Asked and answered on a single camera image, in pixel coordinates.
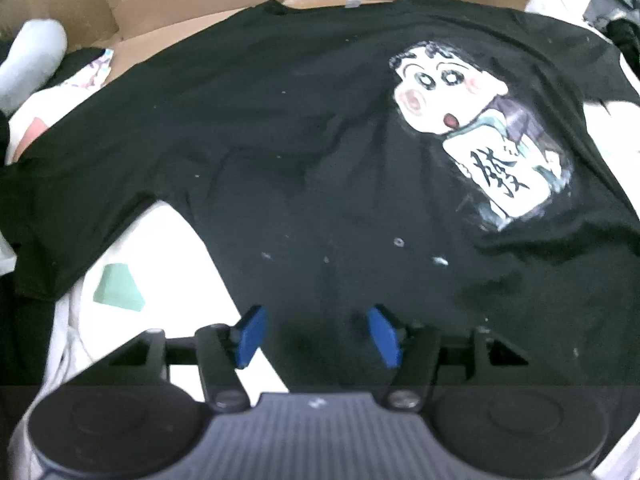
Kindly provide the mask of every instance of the cartoon eyebrow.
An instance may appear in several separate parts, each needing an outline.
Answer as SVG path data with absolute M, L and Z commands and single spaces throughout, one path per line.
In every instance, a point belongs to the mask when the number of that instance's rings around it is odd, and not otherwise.
M 460 65 L 460 63 L 454 63 L 453 61 L 441 61 L 436 65 L 436 70 L 440 68 L 440 65 L 456 65 L 461 68 L 469 68 L 468 66 Z
M 402 77 L 406 76 L 406 69 L 409 68 L 410 66 L 417 66 L 420 70 L 424 70 L 420 65 L 418 65 L 416 63 L 408 63 L 402 69 Z

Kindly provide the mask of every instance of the black circular disc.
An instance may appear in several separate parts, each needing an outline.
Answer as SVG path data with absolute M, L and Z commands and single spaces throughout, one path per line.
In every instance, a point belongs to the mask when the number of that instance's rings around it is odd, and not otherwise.
M 552 478 L 584 468 L 608 431 L 599 403 L 571 386 L 452 388 L 432 418 L 450 452 L 508 478 Z
M 201 426 L 198 404 L 180 388 L 62 386 L 28 423 L 41 460 L 74 478 L 138 478 L 184 455 Z

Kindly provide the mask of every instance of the cartoon black hair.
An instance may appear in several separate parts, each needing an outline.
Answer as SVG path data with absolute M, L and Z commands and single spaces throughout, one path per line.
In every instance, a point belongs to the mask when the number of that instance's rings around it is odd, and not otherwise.
M 466 52 L 445 43 L 437 43 L 436 41 L 420 41 L 419 43 L 414 44 L 404 52 L 396 54 L 395 56 L 390 58 L 389 66 L 393 70 L 397 70 L 402 64 L 403 59 L 415 59 L 416 55 L 411 51 L 420 47 L 424 48 L 424 53 L 429 56 L 430 59 L 433 59 L 436 54 L 439 54 L 445 59 L 453 59 L 454 57 L 457 57 L 458 59 L 467 63 L 469 66 L 472 66 L 476 70 L 482 72 L 482 68 L 479 67 L 472 59 L 472 57 L 469 56 Z

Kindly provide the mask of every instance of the cartoon character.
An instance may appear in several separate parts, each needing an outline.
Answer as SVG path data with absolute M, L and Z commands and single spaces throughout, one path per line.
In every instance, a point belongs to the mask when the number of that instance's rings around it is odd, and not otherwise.
M 399 110 L 416 132 L 442 136 L 443 148 L 488 198 L 484 220 L 501 229 L 541 214 L 564 189 L 566 157 L 508 86 L 453 47 L 423 41 L 393 56 Z

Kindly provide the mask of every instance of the cartoon eye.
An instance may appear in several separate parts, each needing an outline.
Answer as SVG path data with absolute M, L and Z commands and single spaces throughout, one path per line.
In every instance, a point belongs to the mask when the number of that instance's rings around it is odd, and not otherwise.
M 433 80 L 429 74 L 425 74 L 424 72 L 418 72 L 415 75 L 415 80 L 424 86 L 427 90 L 433 90 L 436 88 L 436 82 Z
M 448 86 L 455 86 L 465 80 L 465 75 L 457 70 L 443 70 L 441 78 Z

